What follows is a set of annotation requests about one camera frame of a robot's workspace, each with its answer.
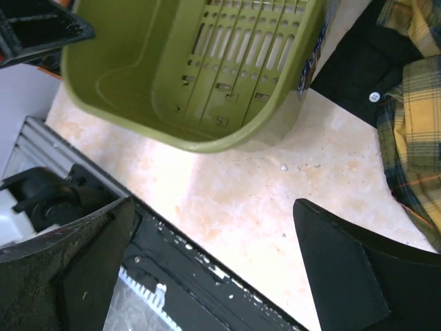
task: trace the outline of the basket slot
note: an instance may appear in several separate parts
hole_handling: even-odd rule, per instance
[[[243,34],[242,43],[236,57],[236,63],[242,63],[243,56],[247,50],[249,40],[251,39],[251,29],[246,29]]]
[[[283,40],[283,34],[281,33],[277,34],[271,52],[269,53],[267,65],[265,66],[268,70],[271,70],[274,67],[274,63],[276,62],[277,55],[279,54],[279,49],[280,49],[280,45],[282,44],[282,40]]]
[[[216,33],[214,37],[214,42],[212,44],[212,49],[209,52],[209,57],[214,57],[216,55],[216,49],[221,44],[221,36],[223,32],[223,26],[218,26],[216,28]]]
[[[289,51],[292,48],[292,45],[294,43],[294,35],[289,35],[286,42],[285,42],[285,46],[283,47],[283,51],[282,54],[280,56],[280,60],[278,62],[277,65],[277,71],[281,72],[283,67],[285,66],[285,63],[287,62],[287,57],[289,54]]]
[[[225,29],[225,34],[223,35],[222,43],[219,48],[218,59],[223,58],[225,51],[227,49],[229,38],[231,37],[231,35],[232,35],[232,27],[227,26],[227,28]]]
[[[233,41],[232,41],[232,43],[231,43],[231,45],[229,47],[229,50],[228,50],[228,55],[227,55],[227,60],[228,61],[232,61],[233,58],[236,55],[236,51],[238,49],[238,44],[239,44],[239,39],[240,39],[240,36],[241,36],[241,32],[242,32],[241,28],[237,28],[234,31]]]
[[[253,60],[256,57],[256,53],[257,53],[257,49],[258,49],[258,45],[259,45],[259,41],[260,41],[261,37],[262,37],[262,31],[261,30],[257,30],[254,33],[253,42],[251,44],[251,48],[249,49],[247,58],[245,60],[245,64],[247,66],[250,66],[251,64],[253,64]]]
[[[260,68],[263,66],[263,62],[265,60],[265,57],[267,56],[269,45],[270,45],[272,39],[273,39],[272,32],[265,33],[265,37],[263,39],[263,43],[260,47],[259,55],[257,56],[257,60],[256,60],[256,67],[257,68]]]

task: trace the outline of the yellow plaid fabric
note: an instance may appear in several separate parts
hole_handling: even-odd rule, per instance
[[[388,0],[377,23],[425,57],[380,102],[377,128],[392,195],[441,252],[441,0]]]

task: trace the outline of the white plastic part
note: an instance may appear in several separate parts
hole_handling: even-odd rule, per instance
[[[16,204],[17,200],[9,190],[0,191],[0,248],[21,243],[60,227],[54,224],[41,232],[35,232],[26,213],[16,213],[12,209]]]

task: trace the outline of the label sticker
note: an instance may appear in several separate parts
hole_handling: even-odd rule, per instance
[[[334,19],[340,0],[328,0],[328,11],[326,13],[325,22],[323,23],[322,30],[318,35],[316,45],[311,57],[306,60],[306,64],[300,73],[300,78],[297,84],[297,95],[299,99],[302,99],[303,92],[311,85],[312,77],[317,68],[318,60],[322,54],[323,41],[326,38],[327,29],[329,23]]]

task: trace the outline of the black plastic part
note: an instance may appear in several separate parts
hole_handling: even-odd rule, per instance
[[[0,250],[0,330],[102,330],[133,216],[120,199]]]
[[[0,0],[0,68],[94,36],[89,23],[52,0]]]
[[[108,214],[109,221],[60,280],[60,307],[69,331],[102,330],[113,287],[133,228],[134,205]],[[85,318],[93,312],[93,318]]]
[[[300,199],[294,222],[322,331],[440,329],[441,255]]]
[[[25,212],[37,232],[65,225],[104,207],[117,198],[99,188],[70,185],[47,168],[32,168],[3,181],[17,200],[15,212]]]
[[[80,165],[72,170],[72,180],[93,178]],[[152,292],[158,282],[167,285],[164,311],[183,330],[307,330],[151,207],[133,200],[135,224],[123,266]]]

